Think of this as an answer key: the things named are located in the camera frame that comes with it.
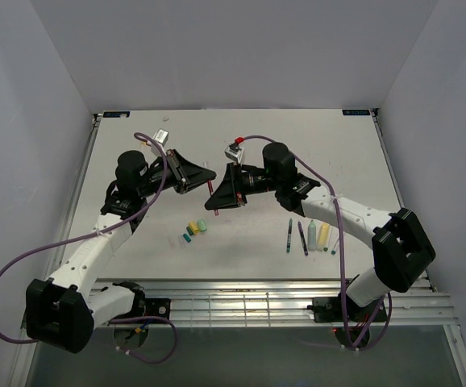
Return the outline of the green highlighter cap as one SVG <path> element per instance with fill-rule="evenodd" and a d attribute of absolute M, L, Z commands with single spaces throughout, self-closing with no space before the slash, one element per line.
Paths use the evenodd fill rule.
<path fill-rule="evenodd" d="M 207 225 L 206 225 L 206 222 L 203 218 L 200 218 L 198 221 L 197 221 L 197 225 L 198 225 L 198 229 L 200 232 L 205 232 L 207 231 Z"/>

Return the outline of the yellow highlighter cap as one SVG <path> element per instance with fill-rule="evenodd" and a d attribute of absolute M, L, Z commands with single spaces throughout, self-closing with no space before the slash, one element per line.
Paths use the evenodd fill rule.
<path fill-rule="evenodd" d="M 199 229 L 198 229 L 198 225 L 194 222 L 194 221 L 190 221 L 188 223 L 188 227 L 190 227 L 193 231 L 193 233 L 196 235 L 197 233 L 199 233 Z"/>

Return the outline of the green capped thin pen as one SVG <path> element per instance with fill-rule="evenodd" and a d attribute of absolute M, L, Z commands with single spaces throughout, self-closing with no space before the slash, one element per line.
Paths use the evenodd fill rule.
<path fill-rule="evenodd" d="M 292 243 L 292 232 L 293 232 L 293 220 L 290 218 L 288 221 L 288 230 L 286 236 L 286 253 L 289 254 L 291 251 L 291 243 Z"/>

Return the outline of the black thin pen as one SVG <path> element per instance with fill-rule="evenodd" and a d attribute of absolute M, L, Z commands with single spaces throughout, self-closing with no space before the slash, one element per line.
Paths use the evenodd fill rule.
<path fill-rule="evenodd" d="M 299 237 L 300 237 L 301 244 L 302 244 L 303 253 L 304 253 L 305 256 L 308 256 L 309 251 L 308 251 L 308 247 L 307 247 L 307 244 L 306 244 L 306 237 L 305 237 L 305 233 L 304 233 L 301 221 L 297 222 L 297 228 L 298 228 L 298 233 L 299 233 Z"/>

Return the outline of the green highlighter pen body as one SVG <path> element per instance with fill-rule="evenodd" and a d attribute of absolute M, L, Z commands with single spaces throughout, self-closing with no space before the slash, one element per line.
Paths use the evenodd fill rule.
<path fill-rule="evenodd" d="M 317 248 L 317 229 L 313 220 L 307 227 L 307 246 L 309 251 L 314 251 Z"/>

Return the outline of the yellow highlighter pen body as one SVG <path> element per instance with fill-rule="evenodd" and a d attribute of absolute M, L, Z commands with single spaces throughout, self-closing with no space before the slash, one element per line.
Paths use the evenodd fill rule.
<path fill-rule="evenodd" d="M 323 223 L 320 226 L 317 238 L 317 248 L 319 251 L 323 251 L 323 249 L 328 245 L 330 230 L 331 225 L 328 223 Z"/>

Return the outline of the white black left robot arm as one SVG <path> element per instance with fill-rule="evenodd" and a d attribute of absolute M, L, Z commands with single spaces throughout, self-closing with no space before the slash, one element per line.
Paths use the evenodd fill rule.
<path fill-rule="evenodd" d="M 34 280 L 27 287 L 27 335 L 78 353 L 103 323 L 115 318 L 139 321 L 146 312 L 139 285 L 122 281 L 93 292 L 95 281 L 139 227 L 148 197 L 160 189 L 185 194 L 215 177 L 214 171 L 187 161 L 175 149 L 157 157 L 153 164 L 148 164 L 140 151 L 122 153 L 94 226 L 96 235 L 82 242 L 47 279 Z"/>

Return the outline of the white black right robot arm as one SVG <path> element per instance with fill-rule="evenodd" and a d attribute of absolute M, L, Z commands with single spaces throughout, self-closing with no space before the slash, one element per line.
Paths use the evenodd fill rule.
<path fill-rule="evenodd" d="M 357 320 L 368 306 L 389 291 L 405 293 L 435 259 L 435 250 L 411 210 L 371 209 L 347 198 L 335 198 L 319 181 L 294 166 L 263 168 L 227 165 L 223 181 L 206 201 L 207 210 L 225 210 L 246 203 L 251 194 L 274 192 L 281 207 L 304 218 L 337 227 L 367 245 L 373 266 L 354 277 L 339 299 L 339 310 Z"/>

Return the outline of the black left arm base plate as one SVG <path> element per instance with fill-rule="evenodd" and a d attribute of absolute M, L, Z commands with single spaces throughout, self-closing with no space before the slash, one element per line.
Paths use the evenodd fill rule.
<path fill-rule="evenodd" d="M 170 298 L 144 298 L 133 301 L 129 312 L 119 314 L 114 319 L 156 316 L 170 319 L 172 300 Z"/>

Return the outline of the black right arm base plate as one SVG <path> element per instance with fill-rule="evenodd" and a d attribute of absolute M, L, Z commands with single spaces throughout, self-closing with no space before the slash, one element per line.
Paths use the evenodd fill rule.
<path fill-rule="evenodd" d="M 349 297 L 346 297 L 346 303 L 347 320 L 353 323 L 363 323 L 369 320 L 377 307 L 378 301 L 374 300 L 367 306 L 360 307 Z M 313 313 L 313 320 L 316 323 L 341 323 L 343 321 L 340 295 L 313 298 L 311 304 L 306 309 Z"/>

